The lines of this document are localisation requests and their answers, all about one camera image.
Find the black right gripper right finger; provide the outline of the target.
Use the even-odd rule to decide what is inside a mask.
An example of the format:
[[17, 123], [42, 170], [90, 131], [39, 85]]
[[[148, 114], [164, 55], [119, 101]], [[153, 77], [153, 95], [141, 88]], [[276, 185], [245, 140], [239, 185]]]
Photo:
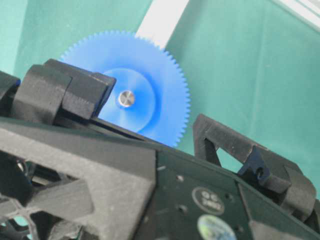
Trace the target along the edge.
[[301, 222], [312, 219], [317, 191], [295, 162], [204, 114], [197, 116], [192, 134], [197, 158], [220, 167], [222, 149], [242, 164], [240, 178]]

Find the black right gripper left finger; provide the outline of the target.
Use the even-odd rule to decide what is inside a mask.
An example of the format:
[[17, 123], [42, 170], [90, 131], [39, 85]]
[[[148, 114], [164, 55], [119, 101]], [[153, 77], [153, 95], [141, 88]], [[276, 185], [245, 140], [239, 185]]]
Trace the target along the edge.
[[23, 79], [0, 73], [0, 115], [53, 125], [67, 114], [88, 121], [102, 111], [117, 80], [56, 59], [34, 64]]

